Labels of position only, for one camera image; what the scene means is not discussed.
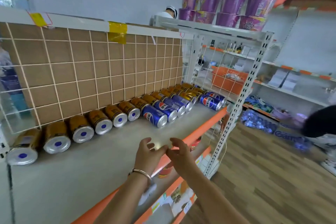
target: orange basket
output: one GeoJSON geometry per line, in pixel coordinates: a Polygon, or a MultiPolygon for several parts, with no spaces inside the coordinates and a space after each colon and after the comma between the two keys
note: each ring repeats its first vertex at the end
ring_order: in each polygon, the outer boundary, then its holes
{"type": "Polygon", "coordinates": [[[230,91],[234,94],[240,93],[248,73],[239,72],[237,70],[226,67],[212,66],[212,69],[212,84],[214,86],[230,91]],[[238,81],[232,78],[226,78],[227,74],[236,74],[240,80],[238,81]]]}

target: bracelet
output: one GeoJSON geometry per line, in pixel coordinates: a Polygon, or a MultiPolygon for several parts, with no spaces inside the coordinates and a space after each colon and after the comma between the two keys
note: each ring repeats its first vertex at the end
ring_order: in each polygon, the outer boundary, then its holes
{"type": "Polygon", "coordinates": [[[133,168],[132,171],[128,173],[128,175],[130,175],[133,172],[141,173],[141,174],[145,175],[150,181],[152,181],[152,178],[146,172],[144,172],[144,171],[142,171],[140,169],[133,168]]]}

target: wood plank floor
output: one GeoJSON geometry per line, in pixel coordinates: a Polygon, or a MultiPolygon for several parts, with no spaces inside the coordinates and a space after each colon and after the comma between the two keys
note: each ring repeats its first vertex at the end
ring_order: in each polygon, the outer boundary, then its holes
{"type": "MultiPolygon", "coordinates": [[[[238,123],[211,180],[251,224],[335,224],[336,177],[318,164],[324,159],[238,123]]],[[[207,223],[198,200],[181,222],[207,223]]]]}

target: hand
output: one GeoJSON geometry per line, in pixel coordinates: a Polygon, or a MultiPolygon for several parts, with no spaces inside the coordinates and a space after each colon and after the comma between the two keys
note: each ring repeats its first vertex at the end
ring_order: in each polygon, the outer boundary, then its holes
{"type": "Polygon", "coordinates": [[[140,141],[140,145],[135,157],[135,169],[140,169],[151,176],[158,166],[161,157],[166,153],[168,145],[162,146],[160,149],[155,150],[154,144],[149,143],[150,137],[144,138],[140,141]]]}
{"type": "Polygon", "coordinates": [[[187,180],[194,173],[199,172],[195,160],[190,153],[189,147],[181,139],[170,138],[172,145],[178,147],[178,150],[168,149],[166,154],[173,162],[174,168],[177,173],[184,179],[187,180]]]}

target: silver can lid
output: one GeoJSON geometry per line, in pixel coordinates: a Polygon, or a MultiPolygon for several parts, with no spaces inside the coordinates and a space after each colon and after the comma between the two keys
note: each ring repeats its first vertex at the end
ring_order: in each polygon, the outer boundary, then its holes
{"type": "Polygon", "coordinates": [[[181,117],[186,112],[185,106],[181,106],[179,110],[177,111],[177,116],[181,117]]]}
{"type": "Polygon", "coordinates": [[[194,105],[191,102],[187,103],[187,106],[185,107],[185,111],[190,112],[190,110],[192,109],[193,106],[194,105]]]}
{"type": "Polygon", "coordinates": [[[167,115],[162,115],[160,119],[157,121],[157,127],[162,128],[164,125],[166,125],[168,121],[167,115]]]}
{"type": "Polygon", "coordinates": [[[125,113],[120,113],[114,117],[112,120],[113,126],[120,128],[127,122],[127,115],[125,113]]]}
{"type": "Polygon", "coordinates": [[[7,153],[6,160],[11,166],[29,165],[37,160],[37,151],[30,147],[17,147],[7,153]]]}
{"type": "Polygon", "coordinates": [[[67,136],[55,136],[50,138],[43,146],[49,154],[55,154],[67,150],[71,145],[71,140],[67,136]]]}
{"type": "Polygon", "coordinates": [[[98,135],[103,135],[107,133],[108,131],[110,131],[112,127],[113,127],[113,124],[111,120],[103,119],[97,122],[94,130],[98,135]]]}
{"type": "Polygon", "coordinates": [[[140,117],[140,109],[139,108],[133,108],[132,110],[129,111],[128,113],[128,120],[129,121],[134,121],[140,117]]]}
{"type": "Polygon", "coordinates": [[[216,106],[216,111],[218,111],[222,107],[222,102],[219,102],[218,105],[216,106]]]}
{"type": "Polygon", "coordinates": [[[168,117],[168,122],[172,122],[176,120],[176,118],[177,118],[177,111],[173,110],[168,117]]]}
{"type": "Polygon", "coordinates": [[[89,141],[94,134],[95,131],[90,126],[80,127],[73,133],[72,140],[74,140],[76,143],[84,143],[89,141]]]}
{"type": "Polygon", "coordinates": [[[192,97],[192,98],[191,98],[191,102],[192,102],[193,105],[196,103],[196,100],[197,100],[196,97],[192,97]]]}

